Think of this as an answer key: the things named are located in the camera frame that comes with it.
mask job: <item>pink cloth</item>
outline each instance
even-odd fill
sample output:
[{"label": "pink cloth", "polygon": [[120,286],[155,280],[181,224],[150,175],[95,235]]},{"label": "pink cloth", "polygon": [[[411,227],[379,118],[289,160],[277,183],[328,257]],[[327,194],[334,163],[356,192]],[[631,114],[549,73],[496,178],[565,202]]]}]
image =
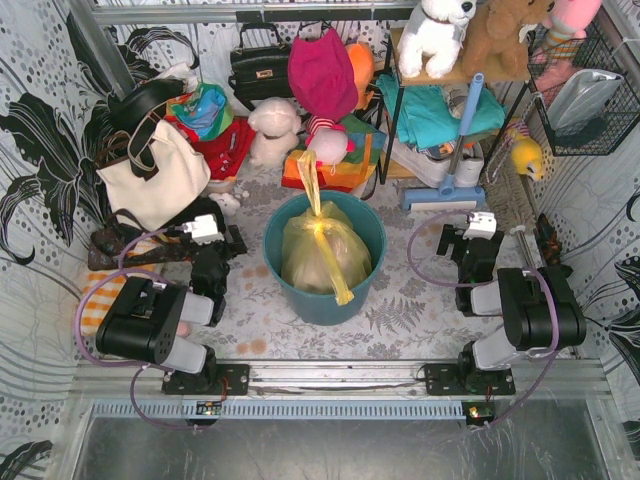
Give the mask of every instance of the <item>pink cloth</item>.
[{"label": "pink cloth", "polygon": [[289,85],[300,105],[318,117],[337,122],[355,108],[353,67],[334,28],[315,41],[293,40]]}]

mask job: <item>black handbag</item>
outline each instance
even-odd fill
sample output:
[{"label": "black handbag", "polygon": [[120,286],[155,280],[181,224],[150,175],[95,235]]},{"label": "black handbag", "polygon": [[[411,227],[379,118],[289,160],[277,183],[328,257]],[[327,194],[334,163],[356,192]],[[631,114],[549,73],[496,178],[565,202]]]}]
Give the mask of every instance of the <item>black handbag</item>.
[{"label": "black handbag", "polygon": [[[247,30],[271,30],[278,44],[244,48],[243,34]],[[240,45],[229,54],[233,71],[229,85],[235,97],[249,110],[255,108],[252,100],[293,97],[287,74],[290,54],[291,47],[282,41],[273,23],[244,24],[240,29]]]}]

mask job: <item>white teddy bear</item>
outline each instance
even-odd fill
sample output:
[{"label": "white teddy bear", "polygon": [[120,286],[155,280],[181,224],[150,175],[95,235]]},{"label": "white teddy bear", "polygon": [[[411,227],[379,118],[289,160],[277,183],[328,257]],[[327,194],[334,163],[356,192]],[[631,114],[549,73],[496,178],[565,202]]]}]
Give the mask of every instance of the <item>white teddy bear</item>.
[{"label": "white teddy bear", "polygon": [[280,167],[287,153],[298,145],[302,121],[293,105],[283,98],[269,98],[249,114],[249,126],[256,136],[249,155],[252,165]]},{"label": "white teddy bear", "polygon": [[425,67],[431,78],[449,73],[475,13],[476,0],[422,0],[416,5],[398,45],[402,77],[420,75],[422,54],[431,57]]}]

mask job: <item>teal bucket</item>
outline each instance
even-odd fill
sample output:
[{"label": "teal bucket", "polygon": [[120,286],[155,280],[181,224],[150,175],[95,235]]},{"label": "teal bucket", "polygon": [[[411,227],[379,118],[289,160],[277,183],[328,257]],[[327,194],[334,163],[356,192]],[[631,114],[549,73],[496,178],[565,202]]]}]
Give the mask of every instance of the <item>teal bucket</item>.
[{"label": "teal bucket", "polygon": [[303,292],[292,287],[280,277],[284,227],[290,218],[302,215],[310,207],[306,195],[294,197],[276,210],[264,232],[262,251],[269,270],[282,285],[284,296],[293,311],[307,323],[330,326],[346,322],[364,305],[371,282],[380,271],[387,250],[387,236],[378,216],[369,205],[359,198],[341,192],[322,191],[320,199],[323,202],[334,202],[349,217],[353,222],[353,230],[362,239],[371,254],[373,271],[364,282],[351,289],[354,295],[353,300],[340,307],[336,303],[334,294],[319,295]]}]

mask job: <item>wire basket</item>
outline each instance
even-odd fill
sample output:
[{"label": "wire basket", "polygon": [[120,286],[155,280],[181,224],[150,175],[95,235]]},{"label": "wire basket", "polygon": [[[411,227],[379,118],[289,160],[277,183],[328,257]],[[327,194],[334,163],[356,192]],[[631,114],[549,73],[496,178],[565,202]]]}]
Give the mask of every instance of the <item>wire basket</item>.
[{"label": "wire basket", "polygon": [[547,116],[547,108],[556,98],[570,76],[571,66],[576,69],[596,68],[623,75],[624,71],[611,55],[611,48],[595,24],[587,28],[587,38],[570,40],[555,47],[545,47],[546,30],[536,31],[529,59],[532,81],[529,88],[539,91],[536,82],[544,85],[542,99],[536,101],[553,155],[609,155],[640,120],[640,100],[626,77],[600,111],[592,118],[554,130]]}]

